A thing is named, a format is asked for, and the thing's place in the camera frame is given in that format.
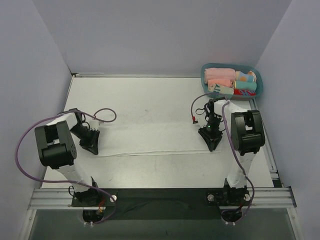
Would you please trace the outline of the white towel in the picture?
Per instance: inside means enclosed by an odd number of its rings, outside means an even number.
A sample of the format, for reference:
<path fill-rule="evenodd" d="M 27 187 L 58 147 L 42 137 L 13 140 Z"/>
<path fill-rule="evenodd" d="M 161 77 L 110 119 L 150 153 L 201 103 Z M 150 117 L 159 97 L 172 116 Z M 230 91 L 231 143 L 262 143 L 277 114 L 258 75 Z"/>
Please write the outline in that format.
<path fill-rule="evenodd" d="M 102 125 L 99 127 L 98 156 L 209 153 L 198 129 L 198 125 L 187 122 Z"/>

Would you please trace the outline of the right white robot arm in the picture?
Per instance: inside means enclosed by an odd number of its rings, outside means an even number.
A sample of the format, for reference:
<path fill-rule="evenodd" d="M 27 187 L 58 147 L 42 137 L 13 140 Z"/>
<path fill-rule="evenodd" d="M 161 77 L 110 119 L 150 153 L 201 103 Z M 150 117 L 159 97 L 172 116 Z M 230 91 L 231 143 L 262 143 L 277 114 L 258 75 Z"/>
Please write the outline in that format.
<path fill-rule="evenodd" d="M 262 117 L 258 110 L 245 110 L 222 98 L 210 99 L 203 107 L 206 125 L 199 128 L 210 152 L 214 151 L 226 133 L 235 158 L 214 200 L 226 205 L 249 202 L 248 173 L 253 159 L 265 145 Z"/>

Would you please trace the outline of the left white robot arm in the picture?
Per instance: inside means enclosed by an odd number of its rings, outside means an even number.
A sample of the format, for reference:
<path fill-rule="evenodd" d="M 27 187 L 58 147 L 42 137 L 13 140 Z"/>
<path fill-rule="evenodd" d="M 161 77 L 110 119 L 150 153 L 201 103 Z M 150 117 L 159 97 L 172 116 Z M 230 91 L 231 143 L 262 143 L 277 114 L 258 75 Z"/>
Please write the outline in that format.
<path fill-rule="evenodd" d="M 80 147 L 93 155 L 98 155 L 100 136 L 99 122 L 86 123 L 83 114 L 73 108 L 70 112 L 60 113 L 59 117 L 34 129 L 40 162 L 45 167 L 58 171 L 68 181 L 72 181 L 73 197 L 88 206 L 97 205 L 102 194 L 95 180 L 75 162 L 76 144 L 73 136 L 79 139 Z"/>

